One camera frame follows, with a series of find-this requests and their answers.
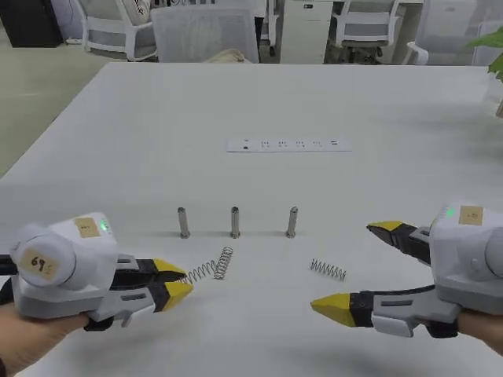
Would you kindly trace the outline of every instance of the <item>power outlet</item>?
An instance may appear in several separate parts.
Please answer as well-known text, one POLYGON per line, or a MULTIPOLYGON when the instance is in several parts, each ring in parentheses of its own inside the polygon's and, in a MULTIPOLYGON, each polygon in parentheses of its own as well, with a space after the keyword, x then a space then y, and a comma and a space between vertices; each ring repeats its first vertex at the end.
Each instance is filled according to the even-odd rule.
POLYGON ((351 152, 342 139, 234 139, 226 142, 227 152, 351 152))

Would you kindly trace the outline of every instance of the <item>hand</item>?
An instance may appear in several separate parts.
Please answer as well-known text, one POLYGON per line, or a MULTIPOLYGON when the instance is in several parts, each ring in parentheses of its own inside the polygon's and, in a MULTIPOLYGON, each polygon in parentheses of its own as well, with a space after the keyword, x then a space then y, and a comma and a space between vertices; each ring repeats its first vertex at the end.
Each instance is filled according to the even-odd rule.
POLYGON ((503 356, 503 316, 464 311, 457 322, 461 333, 482 340, 503 356))
POLYGON ((0 306, 0 358, 7 375, 33 365, 66 335, 87 326, 84 315, 58 320, 28 320, 19 316, 14 304, 0 306))

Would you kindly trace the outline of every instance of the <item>gray chair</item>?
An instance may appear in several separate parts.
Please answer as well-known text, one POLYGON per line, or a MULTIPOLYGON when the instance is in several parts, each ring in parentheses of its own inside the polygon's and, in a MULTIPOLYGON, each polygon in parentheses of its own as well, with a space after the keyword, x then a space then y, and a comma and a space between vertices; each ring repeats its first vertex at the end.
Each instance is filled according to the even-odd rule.
POLYGON ((137 20, 139 24, 133 24, 123 0, 74 1, 82 17, 85 51, 98 49, 124 53, 130 61, 156 55, 156 42, 148 14, 139 15, 144 21, 137 20))
POLYGON ((340 14, 332 14, 335 47, 351 53, 350 63, 356 49, 371 49, 374 58, 382 55, 381 48, 395 42, 398 5, 399 0, 346 0, 340 14))
POLYGON ((237 49, 259 62, 255 21, 249 8, 223 5, 171 6, 152 11, 159 62, 203 62, 237 49))

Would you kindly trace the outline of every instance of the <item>tan label sticker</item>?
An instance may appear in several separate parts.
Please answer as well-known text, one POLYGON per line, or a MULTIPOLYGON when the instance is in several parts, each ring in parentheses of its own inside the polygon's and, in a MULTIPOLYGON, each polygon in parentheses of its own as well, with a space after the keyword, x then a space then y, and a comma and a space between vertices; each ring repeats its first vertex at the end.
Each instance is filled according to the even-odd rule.
POLYGON ((93 218, 76 218, 75 225, 79 228, 82 238, 99 237, 100 231, 97 230, 96 222, 93 218))
POLYGON ((459 223, 461 225, 482 225, 483 207, 461 206, 459 223))
POLYGON ((40 254, 35 249, 27 249, 24 252, 20 266, 47 281, 51 281, 60 268, 58 261, 40 254))

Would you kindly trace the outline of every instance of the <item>metal spring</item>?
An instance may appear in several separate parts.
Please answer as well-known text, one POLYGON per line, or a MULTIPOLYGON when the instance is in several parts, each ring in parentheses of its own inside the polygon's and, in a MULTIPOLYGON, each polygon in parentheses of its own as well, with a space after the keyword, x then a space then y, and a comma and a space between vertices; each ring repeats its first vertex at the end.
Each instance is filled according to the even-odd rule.
POLYGON ((213 276, 217 280, 223 280, 226 276, 227 268, 229 267, 230 259, 233 256, 233 248, 231 246, 225 246, 218 258, 217 266, 215 268, 215 275, 213 276))
POLYGON ((310 268, 311 270, 316 271, 317 273, 328 275, 330 277, 334 277, 342 281, 346 279, 346 270, 342 270, 340 267, 336 265, 330 265, 329 263, 318 261, 317 259, 314 258, 311 261, 310 268))
POLYGON ((181 282, 185 284, 194 284, 198 280, 203 279, 206 276, 210 276, 216 271, 217 264, 215 261, 209 261, 203 265, 197 267, 196 269, 190 271, 187 277, 180 279, 181 282))

